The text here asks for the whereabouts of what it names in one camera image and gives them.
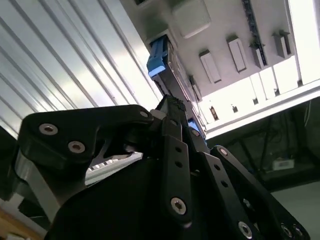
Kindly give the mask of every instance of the wooden surface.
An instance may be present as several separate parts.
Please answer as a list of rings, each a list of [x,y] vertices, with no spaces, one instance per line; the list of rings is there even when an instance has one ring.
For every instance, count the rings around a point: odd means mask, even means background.
[[[30,238],[31,240],[43,240],[38,233],[29,229],[22,222],[0,208],[0,237],[6,239],[8,233]]]

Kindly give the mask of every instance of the bolt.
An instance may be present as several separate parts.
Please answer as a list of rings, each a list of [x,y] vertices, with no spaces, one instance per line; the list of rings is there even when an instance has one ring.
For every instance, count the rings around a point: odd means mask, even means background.
[[[296,233],[302,237],[304,234],[302,233],[302,231],[300,230],[300,228],[297,227],[297,225],[293,225],[294,230],[296,231]]]
[[[148,113],[144,112],[144,111],[141,111],[140,112],[140,115],[147,118],[148,117]]]
[[[250,208],[251,207],[251,204],[250,202],[247,200],[247,199],[243,199],[243,203],[247,206],[247,208]]]
[[[44,135],[52,136],[58,133],[58,128],[53,124],[44,123],[39,126],[39,131]]]
[[[286,225],[281,224],[281,228],[289,238],[292,238],[293,235],[292,235],[291,231],[286,227]]]
[[[250,227],[244,223],[243,221],[240,221],[238,223],[238,227],[240,232],[247,238],[247,239],[252,239],[252,231]]]
[[[68,148],[71,152],[75,154],[81,154],[86,150],[85,145],[79,141],[71,141],[68,144]]]
[[[182,201],[178,197],[174,197],[171,199],[171,207],[179,215],[184,215],[187,211],[187,207],[184,201]]]
[[[224,150],[224,149],[222,149],[222,148],[220,148],[219,150],[220,150],[220,152],[222,152],[222,153],[223,153],[223,155],[226,155],[226,156],[228,155],[228,153],[227,153],[227,151],[226,151],[226,150]]]
[[[199,133],[197,130],[192,129],[191,132],[193,133],[193,135],[195,135],[195,136],[197,136],[197,137],[200,136],[200,133]]]

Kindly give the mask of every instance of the wall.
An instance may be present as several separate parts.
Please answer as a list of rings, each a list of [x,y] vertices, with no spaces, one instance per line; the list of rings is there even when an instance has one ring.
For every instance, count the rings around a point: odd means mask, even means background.
[[[320,239],[320,181],[272,194],[308,231]]]

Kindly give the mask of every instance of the corrugated metal panel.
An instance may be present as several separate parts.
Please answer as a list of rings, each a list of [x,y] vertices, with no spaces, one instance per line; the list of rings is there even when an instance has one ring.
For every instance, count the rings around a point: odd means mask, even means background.
[[[118,0],[0,1],[0,125],[32,113],[162,98],[149,52]]]

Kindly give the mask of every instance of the blue block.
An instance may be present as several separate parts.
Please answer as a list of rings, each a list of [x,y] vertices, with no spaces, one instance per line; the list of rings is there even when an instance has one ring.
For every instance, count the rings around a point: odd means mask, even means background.
[[[151,54],[146,64],[148,75],[151,78],[166,70],[163,61],[163,58],[168,55],[165,38],[166,36],[162,36],[152,43]]]

